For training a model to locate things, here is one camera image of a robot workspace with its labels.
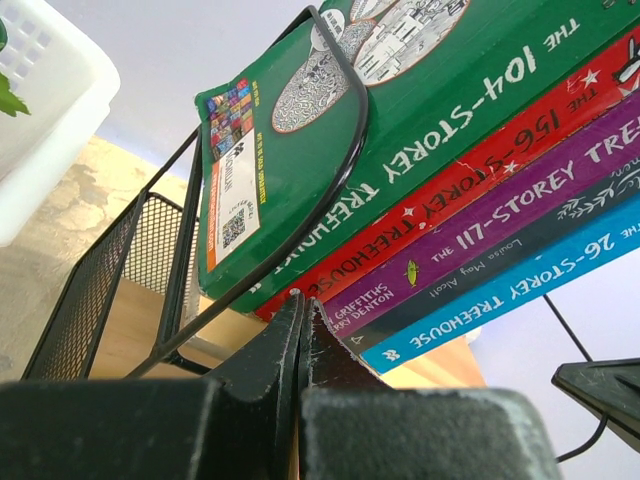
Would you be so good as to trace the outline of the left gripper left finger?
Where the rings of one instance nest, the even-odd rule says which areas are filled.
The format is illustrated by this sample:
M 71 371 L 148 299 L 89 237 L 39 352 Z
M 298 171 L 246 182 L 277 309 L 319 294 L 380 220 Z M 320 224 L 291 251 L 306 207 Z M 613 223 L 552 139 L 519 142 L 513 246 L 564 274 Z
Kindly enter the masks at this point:
M 285 479 L 305 299 L 210 373 L 1 389 L 5 479 Z

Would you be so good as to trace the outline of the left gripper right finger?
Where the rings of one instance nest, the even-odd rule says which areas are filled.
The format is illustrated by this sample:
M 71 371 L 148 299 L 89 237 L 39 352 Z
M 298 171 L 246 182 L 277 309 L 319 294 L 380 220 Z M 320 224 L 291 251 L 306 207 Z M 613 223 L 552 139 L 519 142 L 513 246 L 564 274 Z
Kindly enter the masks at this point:
M 393 389 L 307 304 L 299 360 L 303 479 L 559 479 L 544 423 L 505 389 Z

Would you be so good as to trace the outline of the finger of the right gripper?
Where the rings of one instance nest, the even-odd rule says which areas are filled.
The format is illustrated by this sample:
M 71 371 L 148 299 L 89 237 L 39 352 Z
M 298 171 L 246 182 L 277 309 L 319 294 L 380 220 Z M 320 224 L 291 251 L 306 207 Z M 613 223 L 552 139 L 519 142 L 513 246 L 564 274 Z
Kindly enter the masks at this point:
M 639 359 L 562 364 L 551 382 L 639 449 Z

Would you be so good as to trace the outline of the little women book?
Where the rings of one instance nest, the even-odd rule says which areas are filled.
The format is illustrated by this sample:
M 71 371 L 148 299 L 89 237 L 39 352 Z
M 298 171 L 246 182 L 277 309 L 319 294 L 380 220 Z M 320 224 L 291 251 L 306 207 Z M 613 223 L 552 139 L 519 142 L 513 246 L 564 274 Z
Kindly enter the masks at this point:
M 342 341 L 360 354 L 625 202 L 639 192 L 639 160 L 629 161 L 561 206 L 446 275 Z

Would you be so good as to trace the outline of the blue 26-storey treehouse book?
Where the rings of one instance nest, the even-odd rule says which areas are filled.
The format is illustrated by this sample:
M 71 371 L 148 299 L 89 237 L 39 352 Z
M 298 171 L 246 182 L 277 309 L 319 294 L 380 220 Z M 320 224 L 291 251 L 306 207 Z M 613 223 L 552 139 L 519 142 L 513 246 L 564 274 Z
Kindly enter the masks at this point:
M 369 348 L 361 359 L 384 374 L 638 247 L 639 199 L 634 197 Z

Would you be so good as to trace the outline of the black wire wooden shelf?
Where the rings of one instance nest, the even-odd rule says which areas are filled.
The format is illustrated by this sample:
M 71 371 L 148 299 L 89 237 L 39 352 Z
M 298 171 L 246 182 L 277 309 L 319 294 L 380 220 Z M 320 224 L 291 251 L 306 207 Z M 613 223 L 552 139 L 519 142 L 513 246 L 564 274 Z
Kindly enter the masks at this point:
M 322 7 L 304 10 L 273 45 L 306 20 L 325 28 Z M 201 124 L 188 140 L 202 159 Z M 247 278 L 220 299 L 232 303 L 282 262 L 289 249 L 303 238 L 346 184 L 360 155 L 352 146 L 335 178 L 312 212 L 284 244 L 262 261 Z M 157 340 L 175 335 L 185 310 L 189 278 L 198 272 L 198 243 L 203 171 L 190 191 L 190 204 L 182 209 L 144 189 L 74 267 L 46 326 L 25 375 L 31 379 L 76 380 L 93 364 L 119 280 L 128 279 L 157 291 L 166 303 Z

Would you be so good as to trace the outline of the purple book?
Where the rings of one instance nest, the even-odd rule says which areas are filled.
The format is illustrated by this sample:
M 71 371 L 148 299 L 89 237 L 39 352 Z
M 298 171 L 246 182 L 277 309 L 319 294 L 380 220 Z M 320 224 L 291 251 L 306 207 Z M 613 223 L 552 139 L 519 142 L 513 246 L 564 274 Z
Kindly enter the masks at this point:
M 325 305 L 332 332 L 368 348 L 484 278 L 471 261 L 639 153 L 639 96 L 562 142 Z

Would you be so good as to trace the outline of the red treehouse book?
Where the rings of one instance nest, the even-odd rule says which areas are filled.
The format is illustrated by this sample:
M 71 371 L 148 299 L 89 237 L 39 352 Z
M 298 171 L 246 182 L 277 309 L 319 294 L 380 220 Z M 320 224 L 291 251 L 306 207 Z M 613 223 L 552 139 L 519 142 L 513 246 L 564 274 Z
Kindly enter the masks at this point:
M 636 12 L 460 21 L 397 104 L 372 90 L 348 186 L 237 309 L 265 320 L 294 289 L 329 299 L 511 176 L 619 98 L 638 30 Z

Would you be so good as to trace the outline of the green 104-storey treehouse book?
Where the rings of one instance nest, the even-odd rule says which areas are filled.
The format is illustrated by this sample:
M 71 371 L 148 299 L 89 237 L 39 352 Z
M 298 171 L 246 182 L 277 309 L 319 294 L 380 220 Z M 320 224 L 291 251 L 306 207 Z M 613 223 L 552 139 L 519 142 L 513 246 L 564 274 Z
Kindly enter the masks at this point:
M 328 299 L 621 101 L 635 1 L 328 1 L 199 93 L 198 286 L 218 300 L 345 186 L 232 308 Z

